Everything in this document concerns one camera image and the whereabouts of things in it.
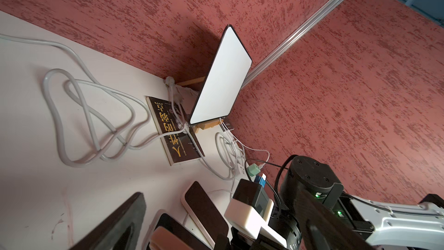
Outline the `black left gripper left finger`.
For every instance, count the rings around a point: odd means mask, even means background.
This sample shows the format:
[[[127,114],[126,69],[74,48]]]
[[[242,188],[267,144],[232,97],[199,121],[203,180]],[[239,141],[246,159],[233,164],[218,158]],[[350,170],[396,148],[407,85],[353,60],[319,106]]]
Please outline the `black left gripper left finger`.
[[[143,193],[136,192],[110,214],[73,250],[134,250],[146,212]]]

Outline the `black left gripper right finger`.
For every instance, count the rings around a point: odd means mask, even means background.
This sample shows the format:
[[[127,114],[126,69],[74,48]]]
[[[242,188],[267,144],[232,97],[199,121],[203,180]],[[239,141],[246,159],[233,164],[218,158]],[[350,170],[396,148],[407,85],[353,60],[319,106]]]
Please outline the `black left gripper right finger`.
[[[308,250],[371,250],[359,235],[305,190],[294,201],[305,248]]]

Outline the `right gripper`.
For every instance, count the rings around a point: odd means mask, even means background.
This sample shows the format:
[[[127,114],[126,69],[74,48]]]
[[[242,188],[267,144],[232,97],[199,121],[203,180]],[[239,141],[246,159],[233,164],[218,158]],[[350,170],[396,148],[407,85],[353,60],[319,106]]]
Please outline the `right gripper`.
[[[224,217],[232,225],[232,239],[218,238],[216,250],[299,250],[301,240],[284,238],[254,211],[227,211]]]

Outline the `orange-cased phone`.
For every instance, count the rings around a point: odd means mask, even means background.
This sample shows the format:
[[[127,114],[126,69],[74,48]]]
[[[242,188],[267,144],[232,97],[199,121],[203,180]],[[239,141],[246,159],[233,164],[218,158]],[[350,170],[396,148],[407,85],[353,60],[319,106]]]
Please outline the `orange-cased phone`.
[[[149,241],[150,250],[192,250],[179,237],[163,227],[154,230]]]

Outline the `green-cased phone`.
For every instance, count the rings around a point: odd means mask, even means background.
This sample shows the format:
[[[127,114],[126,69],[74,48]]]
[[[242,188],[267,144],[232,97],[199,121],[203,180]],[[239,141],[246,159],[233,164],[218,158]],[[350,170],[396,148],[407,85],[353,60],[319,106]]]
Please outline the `green-cased phone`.
[[[151,236],[159,227],[163,227],[164,229],[170,231],[193,250],[210,250],[210,247],[207,244],[185,228],[175,218],[167,214],[166,210],[164,209],[160,209],[156,212],[156,215],[149,226],[149,230],[142,244],[143,250],[149,249]]]

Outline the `pink-cased phone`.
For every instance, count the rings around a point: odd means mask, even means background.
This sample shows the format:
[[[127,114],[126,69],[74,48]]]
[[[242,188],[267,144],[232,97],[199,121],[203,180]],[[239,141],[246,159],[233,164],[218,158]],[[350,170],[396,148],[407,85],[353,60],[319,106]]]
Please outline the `pink-cased phone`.
[[[224,216],[199,182],[190,184],[180,201],[212,248],[219,235],[227,237],[229,226]]]

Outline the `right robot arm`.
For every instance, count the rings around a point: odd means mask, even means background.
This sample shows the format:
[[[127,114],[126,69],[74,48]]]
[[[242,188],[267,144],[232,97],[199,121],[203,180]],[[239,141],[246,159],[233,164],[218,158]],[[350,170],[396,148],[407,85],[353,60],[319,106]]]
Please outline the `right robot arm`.
[[[441,250],[444,201],[428,194],[415,205],[381,203],[344,191],[333,170],[292,155],[279,168],[274,198],[250,179],[238,184],[226,211],[232,236],[217,250]]]

